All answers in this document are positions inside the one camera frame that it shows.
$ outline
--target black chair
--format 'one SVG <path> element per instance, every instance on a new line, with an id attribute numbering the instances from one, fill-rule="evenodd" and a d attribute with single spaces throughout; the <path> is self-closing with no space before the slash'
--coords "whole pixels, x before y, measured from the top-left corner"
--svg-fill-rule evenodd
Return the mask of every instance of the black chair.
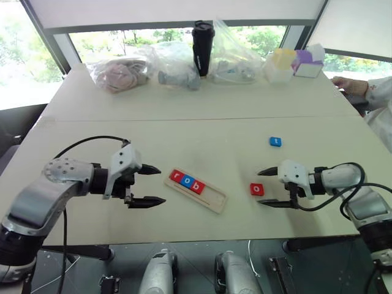
<path id="1" fill-rule="evenodd" d="M 0 111 L 0 176 L 47 105 Z"/>

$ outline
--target metal leg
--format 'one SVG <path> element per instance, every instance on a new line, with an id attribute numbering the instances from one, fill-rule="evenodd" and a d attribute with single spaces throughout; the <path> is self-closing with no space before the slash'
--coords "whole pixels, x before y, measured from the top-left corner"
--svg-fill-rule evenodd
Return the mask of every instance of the metal leg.
<path id="1" fill-rule="evenodd" d="M 42 249 L 47 251 L 62 252 L 62 246 L 42 246 Z M 97 258 L 99 260 L 106 261 L 110 261 L 115 257 L 115 252 L 113 249 L 109 248 L 109 245 L 67 246 L 67 254 Z"/>
<path id="2" fill-rule="evenodd" d="M 334 244 L 338 242 L 351 241 L 357 239 L 358 237 L 359 235 L 290 239 L 283 243 L 283 250 L 285 252 L 295 252 L 308 248 Z"/>

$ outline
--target clear plastic bag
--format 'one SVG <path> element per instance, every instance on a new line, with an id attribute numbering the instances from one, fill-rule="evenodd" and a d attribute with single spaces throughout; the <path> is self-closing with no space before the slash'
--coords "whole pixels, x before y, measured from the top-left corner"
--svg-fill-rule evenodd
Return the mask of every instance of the clear plastic bag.
<path id="1" fill-rule="evenodd" d="M 193 51 L 187 43 L 162 42 L 152 47 L 157 58 L 155 66 L 160 84 L 199 89 L 200 76 L 194 64 Z"/>
<path id="2" fill-rule="evenodd" d="M 214 29 L 208 78 L 215 83 L 253 83 L 261 74 L 262 58 L 242 46 L 222 20 L 214 21 Z"/>
<path id="3" fill-rule="evenodd" d="M 147 83 L 153 71 L 148 58 L 142 55 L 105 60 L 86 66 L 94 83 L 110 93 L 123 92 Z"/>

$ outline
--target cable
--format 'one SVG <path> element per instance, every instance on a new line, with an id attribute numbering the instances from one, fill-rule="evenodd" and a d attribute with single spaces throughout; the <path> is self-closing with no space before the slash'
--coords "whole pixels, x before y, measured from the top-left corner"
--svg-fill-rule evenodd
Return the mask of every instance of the cable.
<path id="1" fill-rule="evenodd" d="M 391 189 L 391 188 L 386 187 L 386 186 L 381 185 L 381 184 L 376 184 L 376 183 L 363 183 L 363 184 L 360 185 L 360 188 L 361 188 L 361 187 L 364 187 L 364 186 L 378 187 L 378 188 L 381 188 L 381 189 L 384 189 L 384 190 L 388 191 L 389 193 L 392 193 L 392 189 Z M 323 208 L 323 207 L 326 206 L 327 204 L 330 204 L 332 201 L 334 201 L 335 199 L 339 198 L 339 197 L 342 196 L 344 193 L 346 193 L 346 192 L 348 192 L 349 190 L 352 190 L 352 189 L 354 189 L 354 188 L 356 188 L 356 187 L 357 187 L 357 185 L 353 185 L 353 186 L 347 187 L 347 188 L 341 190 L 339 193 L 334 194 L 333 197 L 331 197 L 330 199 L 328 199 L 327 201 L 323 202 L 322 204 L 320 204 L 320 205 L 318 205 L 318 206 L 308 208 L 308 207 L 303 207 L 303 206 L 297 204 L 296 207 L 297 207 L 298 209 L 300 209 L 300 210 L 303 210 L 303 211 L 316 211 L 316 210 L 319 210 L 319 209 Z"/>
<path id="2" fill-rule="evenodd" d="M 103 136 L 89 137 L 89 138 L 85 138 L 83 140 L 77 141 L 76 143 L 68 146 L 66 149 L 62 150 L 59 154 L 57 154 L 55 158 L 59 158 L 60 156 L 64 155 L 64 153 L 70 151 L 72 148 L 74 148 L 84 142 L 95 140 L 95 139 L 113 139 L 113 140 L 121 141 L 123 143 L 130 143 L 130 141 L 127 139 L 123 139 L 123 138 L 119 138 L 119 137 L 115 137 L 115 136 L 103 135 Z"/>
<path id="3" fill-rule="evenodd" d="M 341 203 L 341 205 L 340 205 L 340 207 L 339 207 L 339 210 L 340 210 L 341 214 L 342 214 L 346 219 L 348 219 L 348 220 L 350 221 L 351 219 L 350 219 L 350 217 L 345 213 L 344 208 L 345 208 L 345 205 L 347 204 L 347 202 L 349 202 L 350 199 L 353 198 L 353 197 L 355 196 L 355 194 L 360 190 L 362 184 L 365 182 L 365 171 L 364 171 L 364 169 L 363 169 L 362 166 L 360 166 L 359 164 L 357 164 L 357 163 L 355 163 L 355 162 L 349 162 L 348 164 L 355 165 L 355 166 L 358 167 L 358 168 L 360 169 L 360 171 L 361 171 L 361 178 L 360 178 L 360 181 L 358 182 L 357 185 L 355 185 L 354 191 L 353 191 L 349 196 L 347 196 L 347 197 L 343 200 L 343 202 Z"/>
<path id="4" fill-rule="evenodd" d="M 311 208 L 307 208 L 307 207 L 303 207 L 303 206 L 301 206 L 300 204 L 297 203 L 297 204 L 296 204 L 296 207 L 297 207 L 298 209 L 300 209 L 300 210 L 303 210 L 303 211 L 316 211 L 316 210 L 322 209 L 324 206 L 330 204 L 332 201 L 334 201 L 335 199 L 339 198 L 341 195 L 343 195 L 343 194 L 346 193 L 348 190 L 351 190 L 351 189 L 353 189 L 353 188 L 355 188 L 355 190 L 354 190 L 347 198 L 349 198 L 349 200 L 350 200 L 352 197 L 354 197 L 354 195 L 359 191 L 359 189 L 361 188 L 361 185 L 363 184 L 363 182 L 364 182 L 364 180 L 365 180 L 365 171 L 364 171 L 363 167 L 362 167 L 361 165 L 359 165 L 358 163 L 356 163 L 356 162 L 346 162 L 346 163 L 344 163 L 344 164 L 338 164 L 338 165 L 335 165 L 334 167 L 331 167 L 331 169 L 332 169 L 332 168 L 335 168 L 335 167 L 338 167 L 338 166 L 340 166 L 340 165 L 345 165 L 345 164 L 351 164 L 351 165 L 354 165 L 354 166 L 356 166 L 356 167 L 359 168 L 359 170 L 360 170 L 360 172 L 361 172 L 361 178 L 360 178 L 360 181 L 358 182 L 358 184 L 356 184 L 356 185 L 354 185 L 354 186 L 351 186 L 351 187 L 349 187 L 349 188 L 346 188 L 346 189 L 344 189 L 344 190 L 342 190 L 342 191 L 340 191 L 340 192 L 334 194 L 330 199 L 328 199 L 327 201 L 323 202 L 322 204 L 320 204 L 320 205 L 318 205 L 318 206 L 311 207 Z M 349 216 L 346 215 L 346 213 L 345 213 L 344 211 L 341 210 L 341 213 L 342 213 L 342 215 L 343 215 L 346 219 L 350 220 Z"/>
<path id="5" fill-rule="evenodd" d="M 253 262 L 252 262 L 252 256 L 251 256 L 251 240 L 249 240 L 247 242 L 247 253 L 249 255 L 249 262 L 251 263 L 251 267 L 252 267 L 252 271 L 255 274 L 256 277 L 260 277 L 259 273 L 256 272 L 254 266 L 253 266 Z"/>
<path id="6" fill-rule="evenodd" d="M 365 288 L 364 288 L 364 292 L 363 292 L 364 294 L 369 293 L 370 285 L 372 284 L 372 281 L 373 281 L 374 276 L 377 273 L 377 271 L 378 271 L 378 269 L 376 267 L 374 267 L 374 269 L 372 270 L 372 273 L 370 274 L 370 276 L 366 280 L 366 284 L 365 284 Z"/>
<path id="7" fill-rule="evenodd" d="M 57 289 L 57 294 L 61 294 L 62 286 L 64 285 L 64 279 L 66 278 L 66 266 L 67 266 L 67 209 L 64 208 L 62 212 L 64 216 L 64 240 L 63 240 L 63 247 L 62 247 L 62 268 L 61 268 L 61 275 L 60 275 L 60 283 Z"/>
<path id="8" fill-rule="evenodd" d="M 57 154 L 55 156 L 55 158 L 59 158 L 61 156 L 63 156 L 66 152 L 68 152 L 69 150 L 71 150 L 72 148 L 87 142 L 87 141 L 92 141 L 92 140 L 96 140 L 96 139 L 112 139 L 112 140 L 117 140 L 117 141 L 121 141 L 123 144 L 129 144 L 130 141 L 127 139 L 123 139 L 120 137 L 115 137 L 115 136 L 107 136 L 107 135 L 102 135 L 102 136 L 94 136 L 94 137 L 89 137 L 89 138 L 85 138 L 82 139 L 80 141 L 77 141 L 76 143 L 68 146 L 66 149 L 63 149 L 59 154 Z M 61 268 L 61 275 L 60 275 L 60 284 L 57 290 L 57 294 L 61 294 L 62 292 L 62 286 L 64 285 L 64 279 L 66 277 L 66 266 L 67 266 L 67 210 L 64 208 L 63 211 L 63 215 L 64 215 L 64 240 L 63 240 L 63 249 L 62 249 L 62 268 Z"/>
<path id="9" fill-rule="evenodd" d="M 79 261 L 79 259 L 80 259 L 80 257 L 78 257 L 78 258 L 76 259 L 76 261 L 74 261 L 74 263 L 71 264 L 71 265 L 68 267 L 68 269 L 66 270 L 66 273 L 68 273 L 68 271 L 76 264 L 76 262 Z M 31 294 L 33 294 L 33 293 L 35 293 L 36 291 L 39 291 L 39 290 L 41 290 L 42 288 L 45 288 L 46 286 L 48 286 L 48 285 L 50 285 L 50 284 L 56 282 L 56 281 L 57 281 L 58 279 L 60 279 L 60 278 L 61 278 L 61 275 L 58 276 L 56 279 L 53 279 L 53 280 L 51 280 L 50 282 L 47 282 L 46 284 L 44 284 L 44 285 L 42 285 L 42 286 L 40 286 L 40 287 L 34 289 L 33 291 L 31 291 Z"/>

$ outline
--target table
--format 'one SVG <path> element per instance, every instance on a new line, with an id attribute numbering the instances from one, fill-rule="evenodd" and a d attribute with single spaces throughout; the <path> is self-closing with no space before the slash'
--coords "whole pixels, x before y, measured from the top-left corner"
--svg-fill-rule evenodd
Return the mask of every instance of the table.
<path id="1" fill-rule="evenodd" d="M 251 85 L 203 80 L 199 91 L 156 83 L 109 94 L 94 85 L 81 64 L 72 69 L 43 115 L 58 121 L 358 115 L 323 73 L 315 79 L 293 77 L 286 85 L 271 85 L 264 79 Z"/>
<path id="2" fill-rule="evenodd" d="M 150 209 L 127 209 L 118 199 L 101 200 L 98 195 L 73 198 L 67 205 L 70 245 L 357 233 L 353 224 L 340 216 L 339 201 L 316 213 L 255 202 L 249 194 L 251 182 L 264 184 L 265 197 L 288 197 L 276 177 L 255 175 L 288 158 L 308 168 L 358 162 L 368 181 L 392 185 L 392 157 L 359 116 L 91 122 L 43 117 L 0 177 L 0 214 L 6 213 L 14 196 L 39 176 L 59 150 L 79 139 L 102 134 L 130 138 L 143 161 L 162 170 L 162 175 L 138 176 L 134 192 L 139 197 L 156 195 L 167 202 Z M 281 137 L 282 147 L 271 147 L 270 136 Z M 119 147 L 115 141 L 93 141 L 71 150 L 68 156 L 107 166 Z M 224 190 L 228 202 L 222 214 L 163 185 L 173 167 L 181 167 Z M 301 202 L 315 206 L 326 198 Z M 385 199 L 392 205 L 389 195 Z M 46 245 L 61 243 L 62 218 L 45 240 Z"/>

